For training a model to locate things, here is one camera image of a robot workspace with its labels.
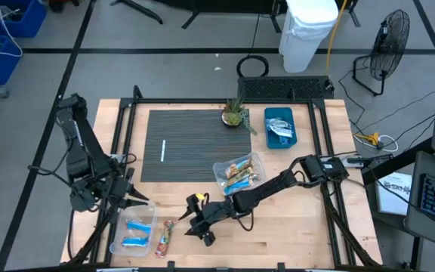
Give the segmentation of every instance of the wooden tabletop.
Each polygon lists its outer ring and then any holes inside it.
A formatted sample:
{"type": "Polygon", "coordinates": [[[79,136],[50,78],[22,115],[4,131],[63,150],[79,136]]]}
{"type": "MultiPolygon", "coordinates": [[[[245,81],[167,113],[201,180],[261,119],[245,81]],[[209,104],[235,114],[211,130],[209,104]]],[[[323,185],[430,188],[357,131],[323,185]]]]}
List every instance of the wooden tabletop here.
{"type": "MultiPolygon", "coordinates": [[[[325,105],[335,153],[354,151],[355,146],[344,102],[326,100],[325,105]]],[[[216,241],[210,247],[205,247],[204,242],[195,236],[184,236],[190,228],[190,216],[180,221],[174,228],[166,258],[157,258],[153,254],[157,247],[156,241],[162,233],[163,221],[177,220],[186,211],[186,197],[193,193],[207,192],[211,195],[211,201],[221,201],[224,198],[215,182],[140,182],[149,112],[150,110],[216,110],[222,106],[221,104],[137,105],[130,147],[130,153],[137,157],[137,161],[130,164],[130,167],[135,168],[132,181],[138,191],[158,206],[157,227],[159,229],[154,232],[154,243],[151,252],[146,257],[132,258],[114,255],[112,266],[165,267],[167,261],[175,261],[176,267],[275,268],[276,263],[284,262],[288,268],[332,268],[332,251],[319,187],[313,189],[293,187],[261,201],[255,209],[255,227],[251,232],[244,231],[232,219],[214,224],[211,230],[214,231],[216,241]]],[[[288,168],[293,159],[315,153],[307,105],[246,104],[246,107],[249,109],[250,123],[258,132],[256,136],[251,135],[251,150],[259,155],[269,179],[288,168]],[[268,149],[263,122],[264,109],[267,107],[292,108],[295,127],[298,130],[298,142],[292,148],[268,149]]],[[[94,133],[106,153],[110,152],[118,111],[119,100],[100,101],[94,133]]],[[[322,151],[326,154],[320,114],[318,109],[315,112],[322,151]]],[[[128,113],[126,114],[124,129],[128,118],[128,113]]],[[[122,152],[124,135],[125,131],[122,132],[119,142],[119,153],[122,152]]],[[[351,179],[363,182],[360,170],[349,169],[348,171],[351,179]]],[[[365,189],[347,181],[344,181],[341,186],[350,230],[372,258],[381,263],[365,189]]],[[[75,213],[72,233],[73,254],[84,245],[94,230],[96,220],[97,213],[75,213]]],[[[243,218],[242,221],[244,225],[250,224],[249,217],[243,218]]],[[[340,230],[336,229],[341,261],[346,264],[344,241],[340,230]]],[[[107,234],[105,233],[101,239],[99,260],[103,260],[106,240],[107,234]]],[[[65,246],[61,261],[67,260],[65,246]]]]}

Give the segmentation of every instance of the black mat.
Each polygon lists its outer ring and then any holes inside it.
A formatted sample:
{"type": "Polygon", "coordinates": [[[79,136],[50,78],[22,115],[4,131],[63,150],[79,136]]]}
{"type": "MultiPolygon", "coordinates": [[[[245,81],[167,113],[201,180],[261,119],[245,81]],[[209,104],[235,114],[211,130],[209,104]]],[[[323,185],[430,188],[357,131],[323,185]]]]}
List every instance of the black mat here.
{"type": "Polygon", "coordinates": [[[250,152],[249,131],[244,125],[225,127],[221,110],[151,110],[141,181],[215,182],[212,166],[216,162],[250,152]]]}
{"type": "Polygon", "coordinates": [[[238,94],[245,98],[290,98],[293,89],[295,99],[333,98],[325,90],[326,76],[269,76],[239,78],[238,94]]]}

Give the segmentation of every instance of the black fan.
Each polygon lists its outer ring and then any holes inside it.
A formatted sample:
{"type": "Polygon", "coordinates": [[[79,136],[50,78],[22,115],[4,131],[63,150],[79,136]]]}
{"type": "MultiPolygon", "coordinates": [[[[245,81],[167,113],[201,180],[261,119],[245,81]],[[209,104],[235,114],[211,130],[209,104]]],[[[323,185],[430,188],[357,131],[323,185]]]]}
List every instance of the black fan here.
{"type": "Polygon", "coordinates": [[[409,37],[409,24],[409,15],[402,10],[396,10],[387,15],[381,23],[372,52],[353,61],[353,79],[374,96],[384,93],[385,79],[392,75],[399,65],[409,37]],[[373,91],[356,77],[356,62],[368,57],[370,57],[370,75],[382,81],[380,93],[373,91]]]}

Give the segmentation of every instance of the floor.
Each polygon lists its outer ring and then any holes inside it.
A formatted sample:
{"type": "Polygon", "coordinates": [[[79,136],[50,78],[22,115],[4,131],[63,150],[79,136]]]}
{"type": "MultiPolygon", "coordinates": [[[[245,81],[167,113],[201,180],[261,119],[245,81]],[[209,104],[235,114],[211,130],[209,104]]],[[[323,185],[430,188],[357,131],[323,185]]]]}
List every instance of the floor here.
{"type": "MultiPolygon", "coordinates": [[[[43,166],[56,165],[65,149],[61,132],[51,130],[47,124],[56,95],[78,92],[88,102],[90,122],[94,121],[100,99],[128,97],[136,84],[144,97],[236,95],[236,64],[245,56],[245,50],[233,48],[251,46],[255,15],[200,14],[184,30],[180,25],[190,12],[150,0],[137,2],[159,14],[164,25],[124,5],[110,7],[108,1],[81,0],[79,7],[66,5],[62,14],[48,13],[34,39],[17,40],[25,48],[25,54],[7,84],[10,96],[0,98],[0,250],[21,193],[31,189],[31,178],[26,180],[28,164],[42,158],[43,166]],[[174,54],[178,52],[175,48],[213,49],[174,54]]],[[[359,117],[359,107],[346,97],[338,80],[347,74],[355,57],[372,47],[380,22],[398,8],[407,12],[411,21],[408,51],[387,80],[385,94],[372,97],[350,75],[342,80],[348,94],[366,108],[359,121],[362,128],[435,91],[435,34],[431,39],[425,27],[428,24],[424,24],[430,22],[435,33],[435,2],[360,0],[355,12],[361,27],[356,28],[351,16],[345,14],[337,31],[334,43],[337,50],[330,67],[335,97],[346,100],[352,120],[359,117]],[[425,11],[422,16],[418,6],[425,11]]],[[[283,25],[284,16],[279,16],[278,21],[283,25]]],[[[270,63],[269,76],[291,76],[283,69],[282,57],[276,53],[279,39],[280,34],[274,32],[270,19],[262,17],[255,47],[259,48],[258,52],[272,53],[260,54],[270,63]]],[[[327,48],[328,40],[320,48],[327,48]]],[[[322,75],[325,59],[325,54],[317,54],[308,69],[299,75],[322,75]]],[[[256,76],[261,74],[262,67],[250,60],[242,70],[247,76],[256,76]]],[[[380,87],[366,70],[359,72],[359,77],[374,89],[380,87]]],[[[365,132],[378,131],[396,138],[434,112],[435,93],[365,132]]],[[[394,155],[406,149],[428,124],[425,122],[401,137],[394,155]]],[[[416,143],[431,133],[431,129],[427,130],[416,143]]],[[[364,156],[373,155],[361,144],[357,143],[356,148],[364,156]]],[[[403,172],[411,170],[409,166],[403,172]]],[[[66,236],[69,211],[67,188],[53,178],[38,177],[5,269],[56,265],[66,236]]],[[[397,267],[410,260],[411,236],[380,223],[375,227],[387,266],[397,267]]],[[[434,243],[426,241],[423,256],[422,270],[435,271],[434,243]]]]}

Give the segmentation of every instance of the succulent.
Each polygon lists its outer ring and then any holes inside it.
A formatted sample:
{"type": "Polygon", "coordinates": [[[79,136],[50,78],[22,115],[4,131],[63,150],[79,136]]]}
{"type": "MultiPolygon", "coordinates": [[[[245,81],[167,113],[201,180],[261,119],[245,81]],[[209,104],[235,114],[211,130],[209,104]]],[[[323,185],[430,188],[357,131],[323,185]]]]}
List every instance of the succulent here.
{"type": "Polygon", "coordinates": [[[258,135],[258,133],[255,131],[255,129],[253,127],[251,127],[251,124],[249,123],[248,111],[243,110],[241,112],[241,119],[244,121],[245,127],[249,130],[249,132],[251,132],[254,136],[258,135]]]}
{"type": "Polygon", "coordinates": [[[245,107],[242,105],[242,98],[240,96],[235,99],[229,100],[224,106],[224,112],[226,113],[241,113],[245,107]]]}
{"type": "Polygon", "coordinates": [[[227,121],[230,125],[239,125],[241,122],[241,114],[240,113],[226,113],[227,114],[227,121]]]}

